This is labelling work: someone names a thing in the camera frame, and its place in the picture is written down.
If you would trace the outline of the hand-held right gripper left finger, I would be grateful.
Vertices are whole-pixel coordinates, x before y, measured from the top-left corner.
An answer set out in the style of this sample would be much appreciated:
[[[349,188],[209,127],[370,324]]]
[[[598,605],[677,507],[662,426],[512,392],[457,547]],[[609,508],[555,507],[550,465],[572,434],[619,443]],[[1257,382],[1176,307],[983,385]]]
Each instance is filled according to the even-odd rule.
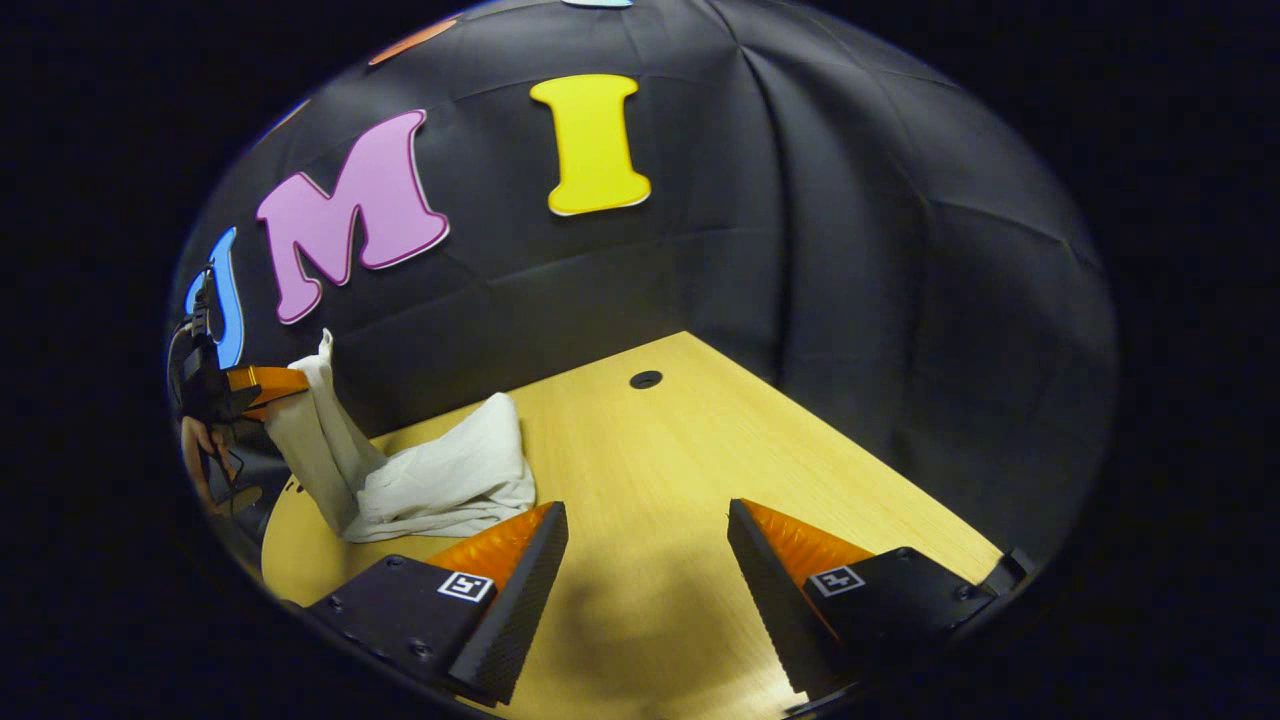
[[[568,541],[564,503],[541,503],[426,560],[388,553],[300,610],[417,688],[507,705]]]

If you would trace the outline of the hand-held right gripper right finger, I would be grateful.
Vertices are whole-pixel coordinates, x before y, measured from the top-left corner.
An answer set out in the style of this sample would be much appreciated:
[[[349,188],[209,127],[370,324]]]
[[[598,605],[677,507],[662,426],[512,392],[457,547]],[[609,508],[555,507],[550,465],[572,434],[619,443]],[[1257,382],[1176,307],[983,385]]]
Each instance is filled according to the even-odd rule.
[[[969,582],[910,546],[873,553],[746,498],[727,538],[788,684],[813,700],[940,653],[1034,569],[1012,550]]]

